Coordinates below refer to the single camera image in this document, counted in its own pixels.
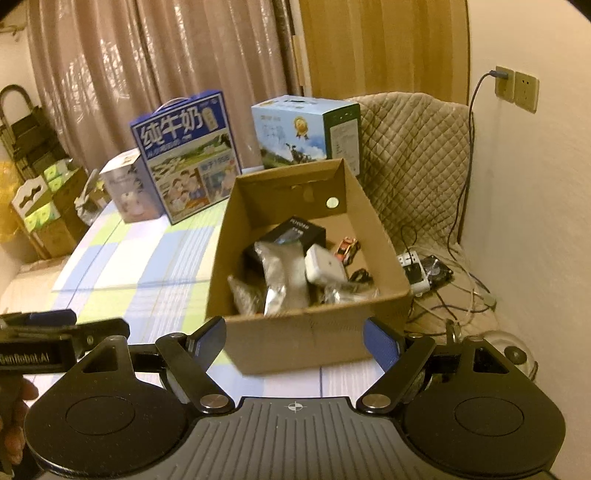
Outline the left hand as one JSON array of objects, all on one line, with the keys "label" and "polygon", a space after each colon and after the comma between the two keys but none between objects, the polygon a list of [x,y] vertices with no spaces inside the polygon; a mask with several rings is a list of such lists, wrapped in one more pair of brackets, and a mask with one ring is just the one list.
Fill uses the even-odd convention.
[{"label": "left hand", "polygon": [[28,402],[39,397],[38,388],[22,375],[1,378],[1,444],[12,465],[22,462],[25,436],[24,419]]}]

